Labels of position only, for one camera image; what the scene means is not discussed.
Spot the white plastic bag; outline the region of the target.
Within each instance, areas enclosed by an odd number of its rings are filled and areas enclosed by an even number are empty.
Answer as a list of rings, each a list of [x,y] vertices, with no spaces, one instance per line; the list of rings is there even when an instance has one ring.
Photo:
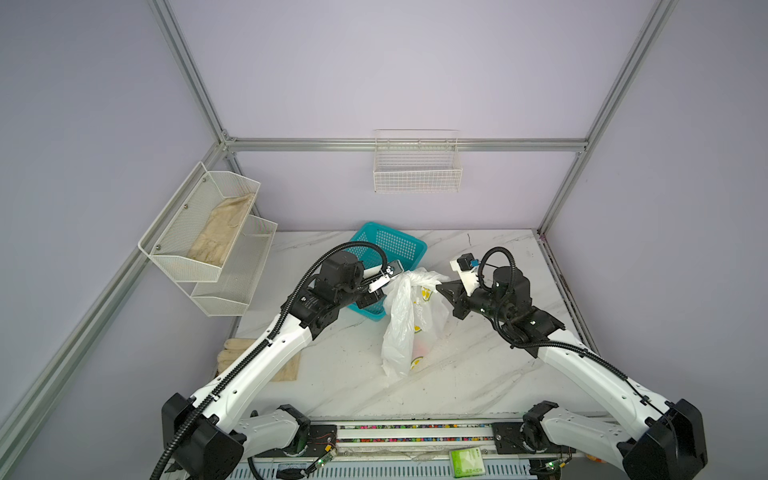
[[[383,288],[390,320],[381,359],[390,380],[407,377],[442,338],[450,309],[437,287],[448,280],[446,275],[419,267],[397,275]]]

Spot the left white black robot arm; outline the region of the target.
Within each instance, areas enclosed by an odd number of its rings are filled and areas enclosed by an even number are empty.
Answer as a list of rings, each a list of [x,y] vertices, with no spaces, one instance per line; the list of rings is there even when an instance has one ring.
[[[341,309],[378,302],[383,287],[403,271],[378,246],[379,267],[366,269],[352,253],[356,242],[342,243],[323,254],[301,277],[279,314],[237,360],[192,396],[175,394],[162,408],[164,451],[151,476],[162,477],[168,464],[192,479],[225,479],[244,459],[281,451],[302,454],[310,420],[284,404],[270,413],[249,416],[258,393],[301,350],[338,319]]]

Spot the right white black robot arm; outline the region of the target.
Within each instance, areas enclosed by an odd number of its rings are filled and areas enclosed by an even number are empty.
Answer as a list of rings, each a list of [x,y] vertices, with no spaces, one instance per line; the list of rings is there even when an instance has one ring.
[[[595,420],[542,401],[523,417],[520,435],[526,450],[570,447],[632,479],[692,479],[707,465],[699,409],[685,399],[669,401],[597,355],[563,322],[534,306],[530,282],[517,268],[497,269],[490,286],[481,286],[477,273],[463,271],[437,290],[454,317],[481,315],[511,348],[569,378],[613,419]]]

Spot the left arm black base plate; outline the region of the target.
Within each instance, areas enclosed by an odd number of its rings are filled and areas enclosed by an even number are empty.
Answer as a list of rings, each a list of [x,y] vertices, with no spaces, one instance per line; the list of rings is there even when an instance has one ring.
[[[300,427],[296,437],[285,448],[272,449],[257,455],[258,459],[319,457],[337,441],[335,425],[311,424]]]

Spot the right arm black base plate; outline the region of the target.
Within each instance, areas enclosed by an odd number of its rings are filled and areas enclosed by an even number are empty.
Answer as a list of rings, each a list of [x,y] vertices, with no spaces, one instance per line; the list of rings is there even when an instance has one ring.
[[[523,421],[491,424],[492,437],[498,454],[561,454],[574,450],[551,441],[541,426]]]

